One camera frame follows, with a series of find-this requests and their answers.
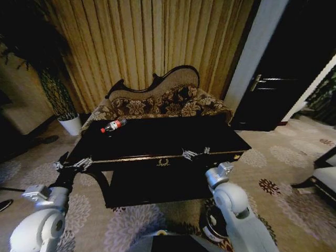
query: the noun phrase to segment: potted plant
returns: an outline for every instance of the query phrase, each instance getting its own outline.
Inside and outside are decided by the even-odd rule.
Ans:
[[[6,49],[1,57],[8,62],[13,54],[32,66],[58,121],[71,135],[77,135],[81,123],[69,92],[60,80],[67,74],[63,55],[69,51],[65,38],[46,19],[46,2],[38,0],[0,1],[0,44]]]

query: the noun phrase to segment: patterned carpet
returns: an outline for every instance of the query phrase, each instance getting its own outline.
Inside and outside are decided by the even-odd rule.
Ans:
[[[58,134],[51,144],[42,144],[0,164],[0,185],[26,188],[50,184],[57,177],[52,162],[70,151],[76,138],[53,122],[43,136]],[[246,190],[250,205],[267,226],[279,250],[336,251],[336,212],[314,190],[293,190],[312,174],[313,161],[336,143],[336,130],[306,117],[291,119],[272,132],[238,133],[253,148],[235,163],[231,182]],[[106,172],[108,178],[112,172]],[[32,203],[20,193],[0,191],[0,201],[14,203],[0,213],[0,250],[16,225],[33,212]],[[57,251],[127,251],[144,235],[158,229],[202,235],[198,220],[211,200],[193,200],[106,209],[99,187],[84,174],[75,178],[70,196],[66,231]],[[233,251],[229,240],[219,246]]]

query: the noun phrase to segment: black door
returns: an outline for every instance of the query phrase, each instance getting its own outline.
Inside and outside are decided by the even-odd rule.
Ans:
[[[239,104],[232,126],[274,130],[336,48],[335,0],[291,0]]]

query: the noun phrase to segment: wooden table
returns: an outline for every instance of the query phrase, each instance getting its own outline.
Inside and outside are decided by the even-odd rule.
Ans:
[[[111,133],[109,121],[93,122],[68,163],[92,157],[85,171],[99,183],[106,207],[212,197],[205,172],[221,162],[239,160],[251,147],[224,122],[223,115],[132,119]],[[194,161],[183,150],[209,154]],[[102,171],[114,171],[109,184]]]

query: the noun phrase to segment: wall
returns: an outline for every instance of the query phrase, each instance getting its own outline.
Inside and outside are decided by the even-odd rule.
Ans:
[[[22,134],[28,134],[53,115],[37,74],[25,66],[16,69],[22,62],[9,57],[8,65],[0,59],[0,89],[11,99],[11,104],[2,106],[2,114]]]
[[[332,59],[328,62],[328,64],[324,67],[324,69],[320,72],[320,74],[316,77],[316,79],[312,82],[312,84],[308,87],[308,89],[303,93],[303,95],[299,98],[299,100],[294,104],[291,110],[283,118],[282,122],[287,122],[294,113],[296,113],[301,108],[303,108],[304,101],[314,92],[315,88],[321,83],[321,81],[326,77],[326,75],[330,72],[330,70],[335,65],[336,65],[336,55],[332,57]]]
[[[289,0],[262,0],[224,103],[236,111]]]

